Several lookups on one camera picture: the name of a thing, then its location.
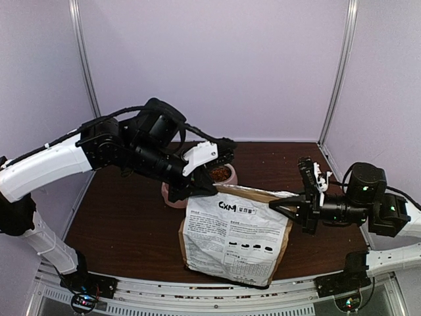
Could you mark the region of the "pink double pet bowl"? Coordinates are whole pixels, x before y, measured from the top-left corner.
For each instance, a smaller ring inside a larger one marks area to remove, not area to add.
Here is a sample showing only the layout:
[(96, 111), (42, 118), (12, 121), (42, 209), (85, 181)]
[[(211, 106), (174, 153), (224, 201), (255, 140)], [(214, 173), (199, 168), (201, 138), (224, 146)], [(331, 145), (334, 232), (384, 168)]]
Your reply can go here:
[[(231, 164), (225, 164), (220, 167), (213, 168), (210, 171), (210, 176), (216, 184), (232, 184), (237, 185), (237, 174), (234, 167)], [(162, 183), (161, 195), (165, 204), (173, 209), (185, 209), (187, 207), (187, 200), (179, 200), (171, 202), (168, 199), (169, 185)]]

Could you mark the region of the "dog food bag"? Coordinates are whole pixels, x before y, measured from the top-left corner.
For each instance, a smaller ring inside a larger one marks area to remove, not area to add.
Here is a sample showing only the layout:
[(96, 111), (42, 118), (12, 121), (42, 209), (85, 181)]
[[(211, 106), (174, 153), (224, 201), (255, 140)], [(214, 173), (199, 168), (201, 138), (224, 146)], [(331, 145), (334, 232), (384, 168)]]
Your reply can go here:
[(218, 185), (188, 199), (179, 229), (184, 265), (234, 284), (268, 288), (284, 256), (292, 221), (269, 207), (292, 192)]

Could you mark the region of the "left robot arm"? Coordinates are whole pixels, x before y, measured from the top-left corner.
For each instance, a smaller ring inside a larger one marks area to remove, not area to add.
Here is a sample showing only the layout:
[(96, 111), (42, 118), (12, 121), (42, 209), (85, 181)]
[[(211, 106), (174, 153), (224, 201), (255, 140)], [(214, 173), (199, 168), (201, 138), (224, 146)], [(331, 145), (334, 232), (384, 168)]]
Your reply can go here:
[[(36, 209), (32, 192), (74, 174), (116, 166), (169, 186), (170, 201), (216, 190), (207, 165), (220, 154), (220, 141), (202, 134), (171, 105), (156, 99), (93, 119), (68, 134), (15, 159), (1, 158), (1, 232), (19, 236), (56, 268), (59, 276), (80, 292), (95, 285), (84, 256), (67, 246), (46, 225)], [(201, 135), (202, 142), (186, 152), (170, 149), (175, 136)]]

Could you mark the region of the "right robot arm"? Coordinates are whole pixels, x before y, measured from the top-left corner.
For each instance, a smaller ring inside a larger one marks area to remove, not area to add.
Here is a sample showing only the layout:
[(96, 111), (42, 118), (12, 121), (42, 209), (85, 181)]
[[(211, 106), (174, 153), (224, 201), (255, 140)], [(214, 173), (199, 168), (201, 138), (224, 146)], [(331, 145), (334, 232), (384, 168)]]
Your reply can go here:
[[(338, 185), (342, 193), (327, 194), (331, 172), (322, 172), (309, 157), (299, 159), (301, 194), (269, 202), (269, 208), (313, 235), (319, 222), (326, 226), (367, 225), (378, 236), (420, 237), (420, 204), (408, 194), (388, 186), (385, 171), (370, 163), (353, 163)], [(342, 272), (336, 274), (342, 290), (377, 274), (420, 266), (420, 243), (392, 250), (350, 253)]]

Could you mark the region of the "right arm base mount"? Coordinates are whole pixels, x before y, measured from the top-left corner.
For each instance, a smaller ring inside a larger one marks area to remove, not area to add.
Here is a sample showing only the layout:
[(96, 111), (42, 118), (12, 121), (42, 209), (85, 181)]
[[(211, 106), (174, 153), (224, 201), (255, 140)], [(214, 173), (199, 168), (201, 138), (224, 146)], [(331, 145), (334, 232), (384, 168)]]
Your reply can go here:
[(375, 278), (369, 278), (365, 272), (339, 272), (318, 276), (314, 285), (319, 298), (334, 298), (340, 312), (350, 315), (358, 313), (371, 300), (375, 289)]

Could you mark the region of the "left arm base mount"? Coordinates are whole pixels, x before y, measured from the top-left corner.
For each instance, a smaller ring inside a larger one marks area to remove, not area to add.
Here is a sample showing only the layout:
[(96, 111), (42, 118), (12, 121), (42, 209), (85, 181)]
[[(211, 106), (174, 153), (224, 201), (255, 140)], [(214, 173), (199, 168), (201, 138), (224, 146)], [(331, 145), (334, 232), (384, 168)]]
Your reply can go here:
[(76, 255), (76, 271), (67, 275), (59, 273), (60, 285), (72, 293), (70, 306), (73, 311), (86, 315), (98, 306), (101, 298), (114, 298), (118, 281), (113, 277), (90, 273), (85, 256), (78, 250)]

